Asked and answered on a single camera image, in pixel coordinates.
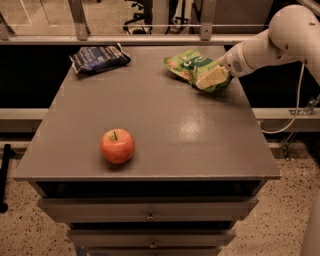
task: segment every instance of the table top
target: table top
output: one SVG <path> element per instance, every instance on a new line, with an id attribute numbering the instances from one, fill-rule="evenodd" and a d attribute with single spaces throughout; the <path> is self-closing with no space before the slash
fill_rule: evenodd
<path id="1" fill-rule="evenodd" d="M 280 177 L 253 111 L 234 78 L 208 94 L 166 70 L 164 57 L 188 49 L 215 59 L 220 46 L 124 47 L 126 67 L 65 78 L 21 160 L 22 181 L 257 180 Z M 114 128 L 135 138 L 120 166 L 103 158 L 99 142 Z"/>

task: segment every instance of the snack bag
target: snack bag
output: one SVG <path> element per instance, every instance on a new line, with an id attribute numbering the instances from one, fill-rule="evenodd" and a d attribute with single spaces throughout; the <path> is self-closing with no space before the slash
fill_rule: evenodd
<path id="1" fill-rule="evenodd" d="M 165 58 L 164 64 L 168 70 L 206 92 L 226 88 L 231 80 L 227 69 L 195 50 Z"/>
<path id="2" fill-rule="evenodd" d="M 70 56 L 72 67 L 76 73 L 94 74 L 125 66 L 131 61 L 130 55 L 125 53 L 121 45 L 83 47 Z"/>

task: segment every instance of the black panel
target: black panel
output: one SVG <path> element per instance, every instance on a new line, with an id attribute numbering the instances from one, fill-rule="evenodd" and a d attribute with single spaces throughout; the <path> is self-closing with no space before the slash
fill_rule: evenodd
<path id="1" fill-rule="evenodd" d="M 48 108 L 79 46 L 0 46 L 0 108 Z"/>

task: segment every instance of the dark blue package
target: dark blue package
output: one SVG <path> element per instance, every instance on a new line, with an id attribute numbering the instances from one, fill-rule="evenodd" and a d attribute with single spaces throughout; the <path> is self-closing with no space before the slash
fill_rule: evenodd
<path id="1" fill-rule="evenodd" d="M 125 66 L 131 61 L 130 55 L 125 53 L 120 44 L 112 46 L 83 47 L 70 56 L 76 73 L 95 74 Z"/>

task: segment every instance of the gray cabinet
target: gray cabinet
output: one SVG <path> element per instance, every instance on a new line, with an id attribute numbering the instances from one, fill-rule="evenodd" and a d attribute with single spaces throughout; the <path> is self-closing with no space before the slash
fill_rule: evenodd
<path id="1" fill-rule="evenodd" d="M 214 46 L 126 47 L 126 67 L 95 76 L 70 70 L 64 80 L 15 179 L 29 182 L 41 209 L 70 227 L 77 250 L 217 255 L 259 190 L 279 179 L 237 79 L 207 95 L 164 68 L 165 56 L 190 48 L 213 59 L 225 53 Z M 115 127 L 136 140 L 133 157 L 120 166 L 99 150 L 101 136 Z"/>

